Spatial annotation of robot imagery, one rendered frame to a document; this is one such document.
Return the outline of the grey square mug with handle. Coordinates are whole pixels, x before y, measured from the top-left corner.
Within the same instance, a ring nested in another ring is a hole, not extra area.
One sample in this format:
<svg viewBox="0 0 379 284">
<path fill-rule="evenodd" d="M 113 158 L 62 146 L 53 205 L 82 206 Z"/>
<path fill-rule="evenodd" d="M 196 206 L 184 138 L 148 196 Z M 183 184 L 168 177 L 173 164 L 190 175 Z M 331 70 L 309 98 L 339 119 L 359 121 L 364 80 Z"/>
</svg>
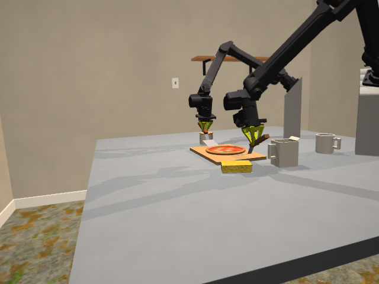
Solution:
<svg viewBox="0 0 379 284">
<path fill-rule="evenodd" d="M 271 140 L 268 144 L 268 159 L 278 168 L 298 166 L 298 137 Z"/>
</svg>

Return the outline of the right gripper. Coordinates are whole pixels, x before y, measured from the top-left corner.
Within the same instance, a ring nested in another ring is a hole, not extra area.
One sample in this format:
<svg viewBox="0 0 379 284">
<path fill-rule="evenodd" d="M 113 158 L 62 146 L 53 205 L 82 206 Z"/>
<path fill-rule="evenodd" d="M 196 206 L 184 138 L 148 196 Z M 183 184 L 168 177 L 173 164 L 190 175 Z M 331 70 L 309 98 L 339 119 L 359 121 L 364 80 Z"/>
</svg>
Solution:
<svg viewBox="0 0 379 284">
<path fill-rule="evenodd" d="M 211 113 L 211 109 L 212 107 L 207 109 L 206 107 L 202 106 L 201 116 L 199 114 L 195 115 L 199 120 L 202 132 L 204 132 L 204 128 L 206 128 L 206 130 L 208 131 L 208 129 L 213 123 L 212 119 L 216 119 L 216 116 Z"/>
</svg>

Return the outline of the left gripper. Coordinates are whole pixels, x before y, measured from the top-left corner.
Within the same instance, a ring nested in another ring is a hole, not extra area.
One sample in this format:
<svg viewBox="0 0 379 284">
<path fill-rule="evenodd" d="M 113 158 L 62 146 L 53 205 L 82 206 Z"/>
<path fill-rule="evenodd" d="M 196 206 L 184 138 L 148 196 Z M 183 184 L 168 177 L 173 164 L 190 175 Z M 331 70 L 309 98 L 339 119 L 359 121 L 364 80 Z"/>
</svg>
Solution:
<svg viewBox="0 0 379 284">
<path fill-rule="evenodd" d="M 257 131 L 258 131 L 258 138 L 259 138 L 261 137 L 262 132 L 264 130 L 264 124 L 261 124 L 261 122 L 265 123 L 267 122 L 267 120 L 258 118 L 257 106 L 254 106 L 253 108 L 249 106 L 247 107 L 247 109 L 243 108 L 243 112 L 244 112 L 245 120 L 237 123 L 237 126 L 245 125 L 245 127 L 242 127 L 242 132 L 249 140 L 251 146 L 254 146 L 254 142 L 257 139 Z M 249 136 L 249 133 L 248 133 L 249 131 L 250 131 L 251 137 Z"/>
</svg>

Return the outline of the white spatula with wooden handle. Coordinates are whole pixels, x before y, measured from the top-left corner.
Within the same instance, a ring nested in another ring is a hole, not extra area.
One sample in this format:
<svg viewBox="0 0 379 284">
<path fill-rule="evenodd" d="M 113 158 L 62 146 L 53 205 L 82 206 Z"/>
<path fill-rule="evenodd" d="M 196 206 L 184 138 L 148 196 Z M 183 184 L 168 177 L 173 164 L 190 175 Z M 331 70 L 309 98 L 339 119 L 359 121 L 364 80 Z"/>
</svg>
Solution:
<svg viewBox="0 0 379 284">
<path fill-rule="evenodd" d="M 264 135 L 262 135 L 261 137 L 259 137 L 258 139 L 255 140 L 254 146 L 251 146 L 251 144 L 249 144 L 250 148 L 249 148 L 248 154 L 252 154 L 253 148 L 256 145 L 260 144 L 261 142 L 265 141 L 268 138 L 269 138 L 269 135 L 268 134 L 264 134 Z"/>
</svg>

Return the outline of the wooden cutting board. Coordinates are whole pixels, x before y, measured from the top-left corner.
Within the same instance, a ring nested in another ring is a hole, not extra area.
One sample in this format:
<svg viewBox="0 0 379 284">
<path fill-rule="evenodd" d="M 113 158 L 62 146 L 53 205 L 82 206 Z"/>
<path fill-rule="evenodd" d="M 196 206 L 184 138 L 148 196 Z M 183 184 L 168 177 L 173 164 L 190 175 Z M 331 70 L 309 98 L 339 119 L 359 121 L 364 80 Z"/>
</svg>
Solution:
<svg viewBox="0 0 379 284">
<path fill-rule="evenodd" d="M 209 154 L 205 151 L 206 148 L 208 148 L 208 146 L 190 147 L 189 149 L 216 165 L 221 165 L 221 161 L 249 160 L 251 162 L 251 161 L 266 159 L 266 156 L 259 153 L 252 152 L 253 154 L 247 154 L 248 153 L 247 149 L 244 153 L 242 153 L 244 155 L 235 154 L 235 155 L 222 156 L 222 155 Z"/>
</svg>

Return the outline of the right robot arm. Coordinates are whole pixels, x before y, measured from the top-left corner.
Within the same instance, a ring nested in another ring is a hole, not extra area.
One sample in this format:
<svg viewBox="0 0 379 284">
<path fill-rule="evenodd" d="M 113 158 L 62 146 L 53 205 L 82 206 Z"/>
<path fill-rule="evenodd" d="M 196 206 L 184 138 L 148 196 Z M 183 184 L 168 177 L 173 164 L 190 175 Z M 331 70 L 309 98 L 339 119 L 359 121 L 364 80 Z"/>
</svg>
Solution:
<svg viewBox="0 0 379 284">
<path fill-rule="evenodd" d="M 196 108 L 200 116 L 202 107 L 206 107 L 207 109 L 212 107 L 213 98 L 209 96 L 210 89 L 226 55 L 235 57 L 236 59 L 244 62 L 254 69 L 257 69 L 263 64 L 262 61 L 236 47 L 232 41 L 228 41 L 220 45 L 216 56 L 198 90 L 198 93 L 191 94 L 188 99 L 189 107 Z M 271 84 L 276 85 L 278 82 L 280 82 L 280 84 L 283 85 L 283 88 L 287 90 L 286 92 L 288 92 L 297 83 L 298 80 L 299 78 L 295 79 L 294 77 L 289 76 L 283 68 L 283 70 L 276 75 Z"/>
</svg>

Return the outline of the yellow sponge block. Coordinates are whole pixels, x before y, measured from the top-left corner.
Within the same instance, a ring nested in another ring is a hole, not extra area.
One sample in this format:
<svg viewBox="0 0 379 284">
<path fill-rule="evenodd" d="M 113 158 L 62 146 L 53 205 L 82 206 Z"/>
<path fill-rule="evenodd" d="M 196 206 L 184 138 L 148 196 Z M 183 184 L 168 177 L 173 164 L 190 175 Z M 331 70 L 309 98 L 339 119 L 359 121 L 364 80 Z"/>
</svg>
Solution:
<svg viewBox="0 0 379 284">
<path fill-rule="evenodd" d="M 222 173 L 252 173 L 249 160 L 221 161 Z"/>
</svg>

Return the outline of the margherita pizza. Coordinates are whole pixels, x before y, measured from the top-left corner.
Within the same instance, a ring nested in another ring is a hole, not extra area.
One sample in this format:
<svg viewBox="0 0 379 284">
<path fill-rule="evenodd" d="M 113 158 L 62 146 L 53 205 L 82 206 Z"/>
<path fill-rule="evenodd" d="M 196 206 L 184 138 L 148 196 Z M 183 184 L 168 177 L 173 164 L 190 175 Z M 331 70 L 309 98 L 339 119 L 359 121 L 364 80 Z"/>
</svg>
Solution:
<svg viewBox="0 0 379 284">
<path fill-rule="evenodd" d="M 228 156 L 228 155 L 242 154 L 246 151 L 246 149 L 241 146 L 219 145 L 219 146 L 208 147 L 206 148 L 205 151 L 209 154 Z"/>
</svg>

